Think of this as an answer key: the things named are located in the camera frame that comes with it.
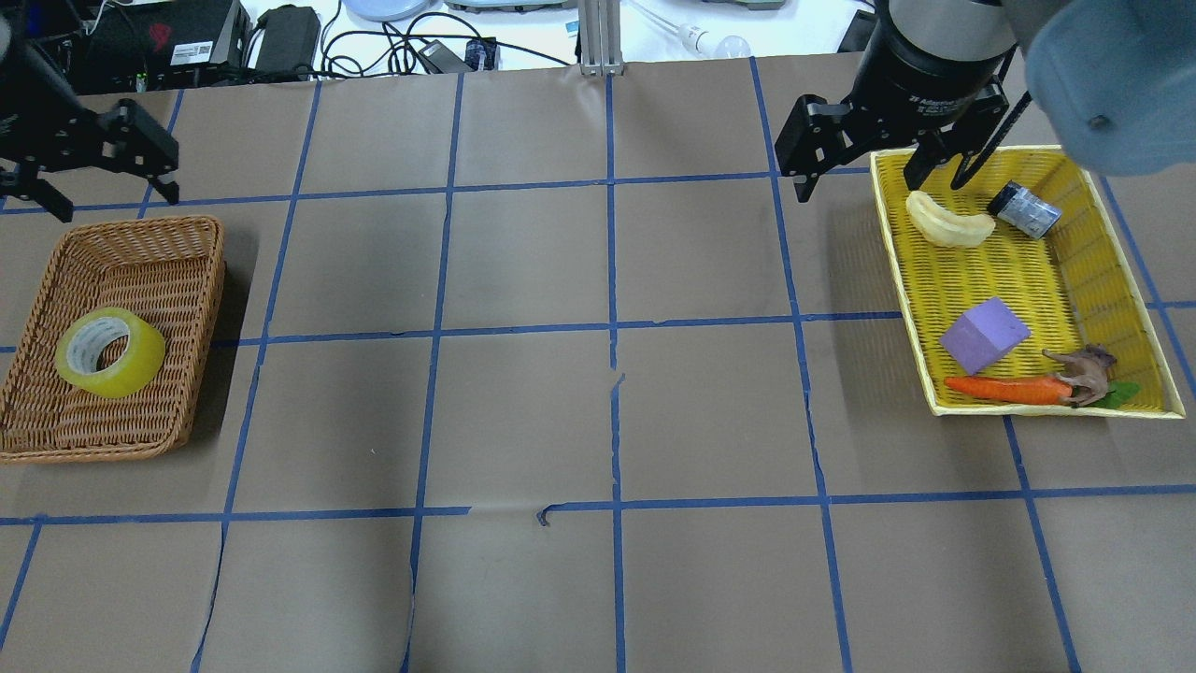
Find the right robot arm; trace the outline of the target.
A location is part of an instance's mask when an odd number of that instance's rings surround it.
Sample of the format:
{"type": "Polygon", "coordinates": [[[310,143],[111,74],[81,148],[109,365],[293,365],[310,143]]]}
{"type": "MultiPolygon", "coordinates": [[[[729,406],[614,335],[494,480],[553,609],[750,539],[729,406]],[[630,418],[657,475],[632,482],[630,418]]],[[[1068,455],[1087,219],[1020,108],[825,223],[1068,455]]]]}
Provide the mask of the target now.
{"type": "Polygon", "coordinates": [[[1153,175],[1195,157],[1191,1],[879,1],[850,93],[800,94],[774,143],[800,203],[820,175],[914,148],[919,189],[965,186],[1030,104],[1074,163],[1153,175]]]}

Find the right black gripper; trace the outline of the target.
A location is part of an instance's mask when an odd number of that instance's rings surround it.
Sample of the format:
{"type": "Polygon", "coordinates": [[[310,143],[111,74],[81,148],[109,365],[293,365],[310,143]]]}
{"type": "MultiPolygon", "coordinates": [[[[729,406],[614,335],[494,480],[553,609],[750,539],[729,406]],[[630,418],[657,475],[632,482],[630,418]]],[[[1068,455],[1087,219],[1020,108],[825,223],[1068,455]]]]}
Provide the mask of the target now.
{"type": "Polygon", "coordinates": [[[875,17],[850,93],[838,103],[799,94],[775,140],[799,203],[820,176],[862,157],[864,141],[916,136],[903,169],[911,191],[953,157],[962,161],[951,188],[965,186],[1032,102],[1026,91],[1011,106],[1003,90],[984,88],[1014,44],[1003,6],[878,5],[875,17]]]}

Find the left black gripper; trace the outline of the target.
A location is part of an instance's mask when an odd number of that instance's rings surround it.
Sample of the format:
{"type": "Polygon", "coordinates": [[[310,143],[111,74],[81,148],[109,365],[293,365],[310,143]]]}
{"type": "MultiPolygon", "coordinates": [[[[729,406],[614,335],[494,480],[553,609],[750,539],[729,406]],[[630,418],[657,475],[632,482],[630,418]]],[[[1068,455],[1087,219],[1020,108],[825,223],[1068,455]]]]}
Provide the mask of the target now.
{"type": "Polygon", "coordinates": [[[94,166],[146,181],[167,204],[179,204],[179,142],[136,100],[118,100],[97,116],[84,108],[56,65],[38,47],[4,27],[1,195],[38,204],[59,222],[71,224],[74,204],[41,176],[94,166]]]}

